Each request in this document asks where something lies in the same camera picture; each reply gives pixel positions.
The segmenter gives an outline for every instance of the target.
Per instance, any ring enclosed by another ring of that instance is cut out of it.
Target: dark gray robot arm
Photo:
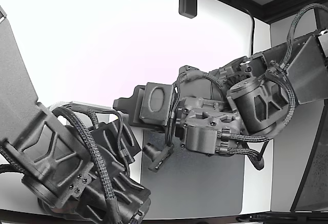
[[[114,108],[129,114],[129,124],[166,134],[164,150],[151,143],[143,152],[157,171],[173,152],[172,136],[189,151],[208,156],[247,155],[264,167],[263,153],[301,104],[328,98],[328,34],[318,30],[288,43],[236,59],[204,73],[192,66],[179,69],[173,85],[137,86]],[[263,142],[260,152],[248,143]]]

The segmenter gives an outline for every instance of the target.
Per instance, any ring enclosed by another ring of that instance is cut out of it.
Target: braided cable
[[[13,165],[11,164],[1,164],[0,165],[0,174],[2,173],[20,173]]]
[[[109,219],[110,223],[122,223],[118,209],[117,199],[114,193],[111,180],[109,178],[106,164],[90,131],[84,126],[82,121],[70,109],[66,107],[57,107],[52,112],[56,117],[60,115],[63,116],[72,126],[77,129],[82,141],[85,143],[86,147],[90,152],[91,159],[93,160],[96,166],[96,170],[100,179],[100,184],[104,191],[107,206],[107,218]]]
[[[53,110],[55,116],[63,116],[68,122],[73,125],[78,133],[81,136],[82,141],[87,146],[91,158],[96,166],[97,172],[99,174],[100,183],[104,190],[105,199],[115,198],[114,190],[112,187],[112,183],[110,181],[106,164],[99,152],[96,142],[94,141],[90,131],[84,126],[81,120],[68,108],[66,107],[57,107]]]
[[[318,9],[321,9],[321,10],[324,10],[324,11],[328,12],[328,7],[325,6],[325,5],[321,5],[321,4],[310,4],[310,5],[305,6],[303,9],[301,9],[297,13],[297,15],[295,16],[295,18],[294,18],[294,20],[293,20],[293,22],[291,24],[291,27],[290,27],[289,32],[288,32],[288,35],[287,35],[287,50],[286,50],[286,54],[285,54],[283,60],[280,63],[281,69],[286,70],[287,67],[288,67],[287,66],[287,63],[288,63],[288,61],[291,58],[292,50],[293,50],[293,41],[294,41],[295,30],[296,30],[296,27],[297,27],[300,19],[309,10],[312,10],[312,9],[315,9],[315,8],[318,8]]]
[[[12,165],[16,171],[23,173],[23,174],[28,174],[28,172],[13,158],[11,158],[11,156],[8,155],[8,153],[0,146],[0,154],[7,160],[7,162],[10,163],[10,165]]]
[[[245,148],[228,148],[228,153],[235,155],[246,155],[246,156],[251,156],[251,157],[258,157],[259,152],[253,149],[245,149]]]

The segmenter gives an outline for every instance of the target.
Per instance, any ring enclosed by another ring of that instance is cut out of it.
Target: white wall
[[[198,0],[198,16],[179,0],[0,0],[46,106],[77,100],[112,106],[136,85],[171,84],[179,67],[211,71],[249,51],[249,16],[216,0]],[[255,52],[270,47],[256,21]],[[0,209],[39,213],[21,176],[0,177]]]

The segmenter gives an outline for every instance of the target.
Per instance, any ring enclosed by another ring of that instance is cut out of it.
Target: cylindrical motor
[[[268,129],[286,115],[288,100],[273,82],[260,84],[257,77],[247,78],[230,89],[241,118],[250,134]]]

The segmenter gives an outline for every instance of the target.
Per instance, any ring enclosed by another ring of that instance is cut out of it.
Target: robotic arm
[[[117,99],[114,109],[128,114],[131,126],[166,134],[163,151],[152,144],[143,149],[153,161],[149,169],[157,171],[172,153],[173,131],[182,148],[208,156],[247,155],[263,169],[267,144],[294,109],[328,98],[327,30],[293,39],[301,16],[313,8],[326,9],[318,4],[302,9],[285,44],[210,73],[183,66],[174,85],[147,83],[132,97]],[[264,143],[260,152],[249,148],[254,142]]]
[[[247,155],[256,169],[263,169],[267,144],[294,109],[328,98],[328,31],[294,39],[299,19],[313,8],[328,11],[319,4],[302,9],[287,43],[210,73],[183,66],[174,84],[137,86],[130,98],[115,100],[114,110],[39,103],[6,15],[0,13],[0,153],[10,163],[0,166],[0,173],[23,173],[23,184],[48,214],[135,224],[149,209],[150,191],[129,177],[129,164],[141,151],[130,126],[166,135],[163,150],[151,143],[142,149],[154,172],[174,153],[173,136],[188,151]],[[89,116],[93,126],[85,127],[76,113]],[[118,120],[99,123],[96,113]],[[59,116],[70,125],[62,125]],[[260,152],[249,148],[253,142],[263,143]]]

